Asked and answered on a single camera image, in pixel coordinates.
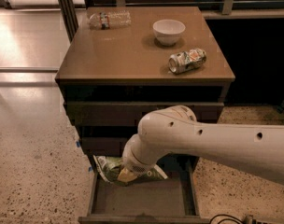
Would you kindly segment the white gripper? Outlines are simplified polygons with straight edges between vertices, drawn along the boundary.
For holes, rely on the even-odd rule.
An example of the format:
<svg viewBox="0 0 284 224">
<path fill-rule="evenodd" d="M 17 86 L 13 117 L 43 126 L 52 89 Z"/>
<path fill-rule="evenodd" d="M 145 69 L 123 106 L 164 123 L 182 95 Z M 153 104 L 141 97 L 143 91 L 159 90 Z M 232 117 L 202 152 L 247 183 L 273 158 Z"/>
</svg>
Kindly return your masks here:
<svg viewBox="0 0 284 224">
<path fill-rule="evenodd" d="M 138 175 L 146 174 L 157 162 L 154 160 L 151 163 L 143 163 L 135 157 L 123 157 L 122 160 L 125 168 L 121 169 L 117 180 L 123 183 L 132 182 L 137 179 Z"/>
</svg>

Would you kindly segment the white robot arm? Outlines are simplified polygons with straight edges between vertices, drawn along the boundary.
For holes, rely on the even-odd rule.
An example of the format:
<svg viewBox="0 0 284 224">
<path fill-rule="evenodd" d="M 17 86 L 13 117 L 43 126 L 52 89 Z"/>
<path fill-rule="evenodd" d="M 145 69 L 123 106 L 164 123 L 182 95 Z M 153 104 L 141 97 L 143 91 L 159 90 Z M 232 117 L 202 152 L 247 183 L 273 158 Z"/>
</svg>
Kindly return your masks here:
<svg viewBox="0 0 284 224">
<path fill-rule="evenodd" d="M 185 105 L 145 115 L 123 165 L 142 175 L 168 154 L 202 157 L 284 185 L 284 126 L 202 123 Z"/>
</svg>

